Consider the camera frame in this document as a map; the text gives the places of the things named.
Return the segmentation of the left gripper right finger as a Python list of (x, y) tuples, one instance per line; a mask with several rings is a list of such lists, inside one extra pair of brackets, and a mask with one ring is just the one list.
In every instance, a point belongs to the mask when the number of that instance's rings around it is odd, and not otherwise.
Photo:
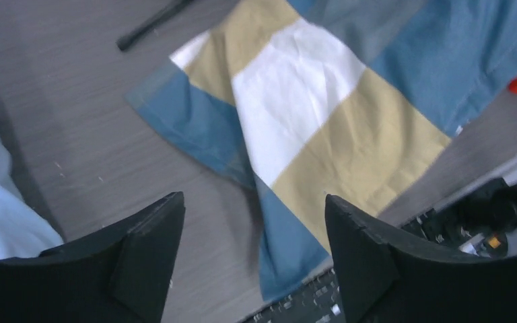
[(347, 322), (517, 322), (517, 256), (435, 244), (337, 195), (324, 217)]

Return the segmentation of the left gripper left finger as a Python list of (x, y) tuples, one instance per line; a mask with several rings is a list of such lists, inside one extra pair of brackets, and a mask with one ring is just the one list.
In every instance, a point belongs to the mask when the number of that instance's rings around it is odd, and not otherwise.
[(184, 216), (172, 192), (35, 258), (0, 260), (0, 322), (159, 322)]

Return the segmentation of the blue beige checkered pillow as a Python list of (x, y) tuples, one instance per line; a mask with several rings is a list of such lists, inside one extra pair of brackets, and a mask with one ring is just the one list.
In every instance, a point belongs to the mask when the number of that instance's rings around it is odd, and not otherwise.
[(517, 1), (241, 1), (127, 100), (257, 191), (272, 301), (330, 256), (326, 195), (377, 216), (515, 76)]

